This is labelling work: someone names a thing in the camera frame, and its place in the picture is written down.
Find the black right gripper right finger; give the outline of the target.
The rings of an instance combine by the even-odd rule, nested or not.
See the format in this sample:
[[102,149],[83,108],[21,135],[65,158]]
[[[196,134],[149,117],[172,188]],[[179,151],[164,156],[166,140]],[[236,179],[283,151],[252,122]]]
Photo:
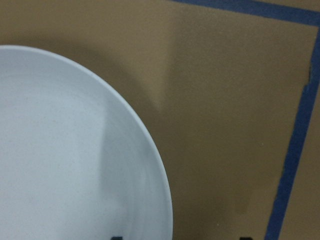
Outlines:
[[249,236],[242,236],[239,238],[239,240],[250,240]]

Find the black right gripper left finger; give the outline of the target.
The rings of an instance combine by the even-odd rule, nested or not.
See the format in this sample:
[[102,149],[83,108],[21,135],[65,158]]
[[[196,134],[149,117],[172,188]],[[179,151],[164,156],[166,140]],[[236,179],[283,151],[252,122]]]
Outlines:
[[123,240],[122,236],[113,236],[111,237],[111,240]]

